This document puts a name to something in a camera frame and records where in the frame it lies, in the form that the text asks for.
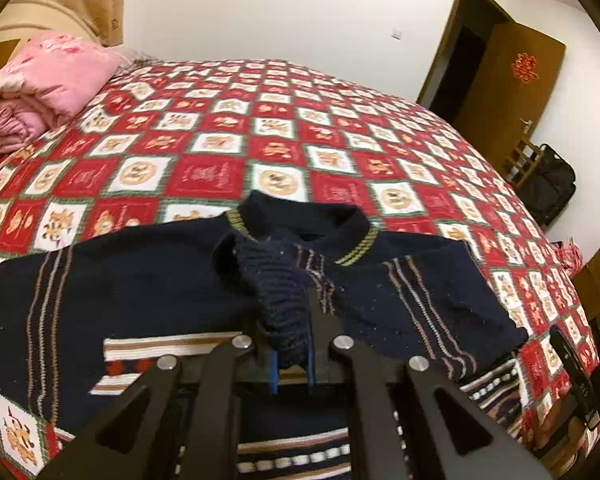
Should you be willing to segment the red checkered bear bedspread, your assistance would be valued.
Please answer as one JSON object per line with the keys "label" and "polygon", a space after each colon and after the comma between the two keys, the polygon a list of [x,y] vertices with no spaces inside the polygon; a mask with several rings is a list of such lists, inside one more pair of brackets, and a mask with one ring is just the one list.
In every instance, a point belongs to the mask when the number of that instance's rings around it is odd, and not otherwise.
{"label": "red checkered bear bedspread", "polygon": [[515,323],[520,355],[473,388],[527,428],[596,331],[558,251],[513,189],[430,110],[279,60],[151,62],[70,124],[0,156],[0,263],[128,226],[210,218],[253,190],[358,206],[377,229],[465,242]]}

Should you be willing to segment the navy patterned knit sweater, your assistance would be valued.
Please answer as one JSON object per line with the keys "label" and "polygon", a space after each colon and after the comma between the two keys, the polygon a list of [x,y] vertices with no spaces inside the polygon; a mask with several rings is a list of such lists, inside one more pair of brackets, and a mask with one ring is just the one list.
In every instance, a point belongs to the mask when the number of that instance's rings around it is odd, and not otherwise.
{"label": "navy patterned knit sweater", "polygon": [[460,240],[377,229],[355,206],[252,192],[216,217],[132,226],[0,263],[0,454],[32,478],[166,354],[260,338],[310,362],[310,309],[382,356],[424,356],[457,385],[528,334]]}

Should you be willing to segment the brown wooden door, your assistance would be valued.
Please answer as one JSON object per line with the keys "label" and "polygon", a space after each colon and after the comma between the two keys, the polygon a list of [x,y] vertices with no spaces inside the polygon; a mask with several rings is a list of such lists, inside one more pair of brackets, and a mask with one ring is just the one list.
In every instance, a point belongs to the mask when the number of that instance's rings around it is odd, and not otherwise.
{"label": "brown wooden door", "polygon": [[[526,52],[538,60],[537,80],[513,77],[512,63]],[[500,174],[503,162],[522,136],[531,136],[555,87],[566,46],[518,23],[494,26],[486,53],[454,128]]]}

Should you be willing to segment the red double happiness decal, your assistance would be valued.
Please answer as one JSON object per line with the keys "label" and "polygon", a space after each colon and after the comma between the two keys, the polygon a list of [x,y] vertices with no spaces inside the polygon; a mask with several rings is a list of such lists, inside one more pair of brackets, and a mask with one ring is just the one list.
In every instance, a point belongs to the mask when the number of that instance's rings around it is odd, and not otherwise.
{"label": "red double happiness decal", "polygon": [[524,84],[530,84],[531,81],[539,78],[536,72],[538,60],[535,56],[526,52],[518,53],[512,63],[513,77],[521,80]]}

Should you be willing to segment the pink folded quilt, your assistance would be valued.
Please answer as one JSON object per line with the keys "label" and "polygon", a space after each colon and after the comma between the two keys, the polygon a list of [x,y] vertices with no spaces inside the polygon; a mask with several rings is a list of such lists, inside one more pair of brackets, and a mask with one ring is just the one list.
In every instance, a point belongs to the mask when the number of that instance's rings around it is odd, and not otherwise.
{"label": "pink folded quilt", "polygon": [[116,51],[65,32],[29,40],[0,70],[0,154],[71,122],[121,63]]}

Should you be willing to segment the cream round wooden headboard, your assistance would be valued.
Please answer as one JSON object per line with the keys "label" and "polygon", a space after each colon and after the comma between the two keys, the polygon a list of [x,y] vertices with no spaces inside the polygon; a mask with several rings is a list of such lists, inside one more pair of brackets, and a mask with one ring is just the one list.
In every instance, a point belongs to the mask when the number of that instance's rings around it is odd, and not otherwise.
{"label": "cream round wooden headboard", "polygon": [[0,14],[0,69],[34,36],[66,32],[100,44],[92,25],[53,0],[10,0]]}

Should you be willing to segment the red plastic bag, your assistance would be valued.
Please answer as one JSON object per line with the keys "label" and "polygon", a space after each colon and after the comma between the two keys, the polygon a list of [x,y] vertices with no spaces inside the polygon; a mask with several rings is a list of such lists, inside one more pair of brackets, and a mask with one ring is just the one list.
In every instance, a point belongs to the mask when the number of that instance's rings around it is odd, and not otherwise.
{"label": "red plastic bag", "polygon": [[555,243],[555,246],[562,268],[570,278],[573,278],[584,266],[582,250],[573,237],[561,240]]}

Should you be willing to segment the white wall switch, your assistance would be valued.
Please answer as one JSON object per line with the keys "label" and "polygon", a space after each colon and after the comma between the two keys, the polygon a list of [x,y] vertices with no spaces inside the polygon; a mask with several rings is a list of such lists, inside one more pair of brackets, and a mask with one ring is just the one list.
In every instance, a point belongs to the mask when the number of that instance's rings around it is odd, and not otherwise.
{"label": "white wall switch", "polygon": [[403,32],[401,29],[394,28],[391,33],[391,37],[395,40],[401,40],[403,36]]}

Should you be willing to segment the dark door frame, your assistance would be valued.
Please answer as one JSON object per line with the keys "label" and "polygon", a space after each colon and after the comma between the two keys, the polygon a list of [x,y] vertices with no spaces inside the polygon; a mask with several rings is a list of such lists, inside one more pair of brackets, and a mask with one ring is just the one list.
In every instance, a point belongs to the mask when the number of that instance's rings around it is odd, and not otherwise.
{"label": "dark door frame", "polygon": [[494,26],[514,21],[495,0],[454,0],[416,103],[452,124],[477,75]]}

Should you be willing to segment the wooden chair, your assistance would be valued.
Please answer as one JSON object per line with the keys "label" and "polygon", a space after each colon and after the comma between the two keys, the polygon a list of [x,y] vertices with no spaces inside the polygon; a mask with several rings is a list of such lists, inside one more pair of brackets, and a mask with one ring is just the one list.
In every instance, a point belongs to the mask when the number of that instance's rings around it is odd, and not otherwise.
{"label": "wooden chair", "polygon": [[503,178],[514,189],[521,188],[544,156],[542,148],[522,136],[503,162]]}

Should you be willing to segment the black backpack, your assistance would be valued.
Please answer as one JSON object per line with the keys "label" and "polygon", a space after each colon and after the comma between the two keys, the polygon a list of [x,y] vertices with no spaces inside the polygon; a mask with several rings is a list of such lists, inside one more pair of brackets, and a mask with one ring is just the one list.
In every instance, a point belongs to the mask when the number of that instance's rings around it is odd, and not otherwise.
{"label": "black backpack", "polygon": [[551,146],[540,146],[542,157],[517,195],[538,226],[546,231],[577,191],[576,173]]}

